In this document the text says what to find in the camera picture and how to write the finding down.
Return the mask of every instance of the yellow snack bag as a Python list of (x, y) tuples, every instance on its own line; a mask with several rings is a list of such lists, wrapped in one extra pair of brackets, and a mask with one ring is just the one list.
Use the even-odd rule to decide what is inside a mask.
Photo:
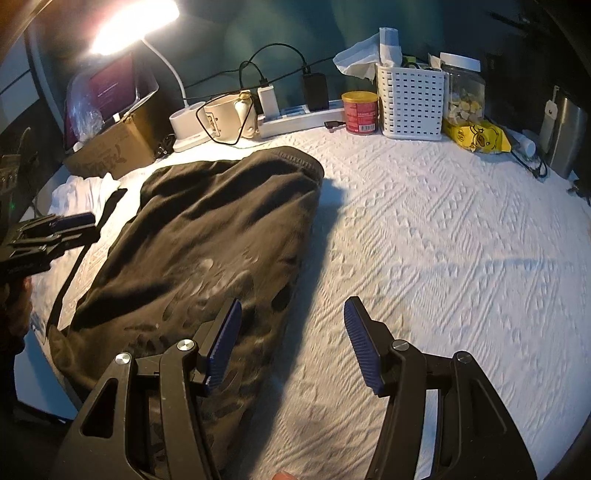
[(502, 128), (483, 120), (480, 125), (457, 127), (446, 120), (443, 131), (460, 147), (472, 152), (502, 153), (510, 152), (511, 144)]

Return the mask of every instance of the plastic jar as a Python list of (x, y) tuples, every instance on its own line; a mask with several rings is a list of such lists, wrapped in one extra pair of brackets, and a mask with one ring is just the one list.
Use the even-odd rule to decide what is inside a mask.
[(441, 52), (441, 69), (449, 74), (449, 104), (445, 119), (463, 127), (479, 124), (484, 116), (486, 82), (479, 75), (480, 62)]
[(374, 133), (378, 125), (378, 95), (373, 92), (347, 92), (341, 98), (347, 132), (356, 135)]

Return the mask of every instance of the black device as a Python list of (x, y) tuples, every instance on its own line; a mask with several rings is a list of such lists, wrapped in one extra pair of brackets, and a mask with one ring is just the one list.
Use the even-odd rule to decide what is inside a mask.
[(227, 300), (161, 355), (115, 357), (82, 405), (61, 444), (50, 480), (157, 480), (147, 436), (147, 391), (158, 391), (171, 480), (219, 480), (194, 397), (207, 397), (223, 380), (238, 337), (242, 306)]
[(324, 73), (305, 73), (303, 76), (304, 98), (310, 112), (328, 110), (329, 90)]
[(372, 320), (359, 297), (345, 302), (345, 326), (367, 386), (389, 397), (367, 480), (413, 480), (427, 390), (437, 390), (437, 434), (424, 480), (535, 480), (534, 465), (494, 387), (468, 352), (421, 353)]
[[(72, 423), (50, 480), (158, 480), (146, 471), (147, 390), (160, 396), (168, 477), (219, 480), (195, 399), (222, 382), (241, 314), (240, 303), (227, 300), (213, 322), (162, 355), (117, 355)], [(472, 355), (427, 355), (395, 340), (358, 297), (345, 303), (345, 327), (365, 382), (389, 396), (367, 480), (413, 480), (429, 389), (439, 391), (439, 405), (428, 480), (536, 479), (511, 416)]]
[(0, 245), (0, 279), (11, 283), (48, 271), (52, 260), (72, 248), (93, 244), (99, 237), (92, 212), (17, 223)]

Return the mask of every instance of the white mug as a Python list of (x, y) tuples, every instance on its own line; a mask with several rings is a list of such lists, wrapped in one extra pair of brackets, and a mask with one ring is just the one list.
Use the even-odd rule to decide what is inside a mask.
[(252, 138), (256, 133), (256, 112), (249, 91), (224, 96), (207, 104), (203, 109), (215, 140), (235, 142), (242, 124), (244, 138)]

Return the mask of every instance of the dark brown towel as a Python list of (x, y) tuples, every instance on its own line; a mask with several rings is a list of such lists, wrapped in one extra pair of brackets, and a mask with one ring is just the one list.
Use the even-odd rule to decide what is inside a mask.
[(281, 339), (323, 176), (291, 147), (157, 170), (67, 332), (51, 328), (55, 365), (87, 394), (116, 354), (163, 353), (213, 320), (225, 299), (239, 299), (226, 378), (202, 404), (223, 468)]

